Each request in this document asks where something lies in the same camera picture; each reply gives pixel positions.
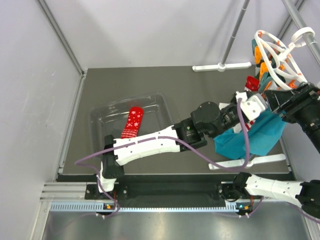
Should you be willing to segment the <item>red striped santa sock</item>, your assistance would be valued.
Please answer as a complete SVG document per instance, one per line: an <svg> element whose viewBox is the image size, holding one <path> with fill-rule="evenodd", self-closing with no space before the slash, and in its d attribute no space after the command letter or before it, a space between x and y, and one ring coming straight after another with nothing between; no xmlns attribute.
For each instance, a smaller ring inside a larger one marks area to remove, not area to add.
<svg viewBox="0 0 320 240"><path fill-rule="evenodd" d="M246 83L245 83L245 86L244 86L244 90L245 91L251 91L251 92L257 92L258 89L259 89L259 79L253 77L253 76L248 76L246 78ZM251 120L249 121L248 123L245 124L246 128L247 128L247 131L249 131L252 127L252 125L255 123L255 119L254 120Z"/></svg>

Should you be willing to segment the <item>white round clip hanger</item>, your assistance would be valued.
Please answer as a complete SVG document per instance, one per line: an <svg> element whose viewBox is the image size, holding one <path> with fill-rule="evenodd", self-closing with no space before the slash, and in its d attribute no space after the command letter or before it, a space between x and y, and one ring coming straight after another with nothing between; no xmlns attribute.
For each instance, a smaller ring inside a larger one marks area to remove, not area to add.
<svg viewBox="0 0 320 240"><path fill-rule="evenodd" d="M258 30L252 40L252 51L259 83L258 91L291 90L307 82L298 64L292 56L295 49L302 48L307 43L302 40L304 34L315 36L310 27L303 27L291 37L291 42L285 45L273 34Z"/></svg>

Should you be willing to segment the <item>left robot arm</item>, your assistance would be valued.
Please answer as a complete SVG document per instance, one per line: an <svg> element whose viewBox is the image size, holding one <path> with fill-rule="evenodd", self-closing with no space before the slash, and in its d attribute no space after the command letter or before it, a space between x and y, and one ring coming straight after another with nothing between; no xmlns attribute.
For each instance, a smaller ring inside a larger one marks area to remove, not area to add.
<svg viewBox="0 0 320 240"><path fill-rule="evenodd" d="M189 118L146 135L127 138L106 135L105 152L97 176L97 194L109 198L117 179L125 174L124 165L132 161L163 153L196 150L207 145L205 137L220 137L238 124L245 126L249 118L242 106L247 100L247 97L238 95L223 108L214 102L204 102Z"/></svg>

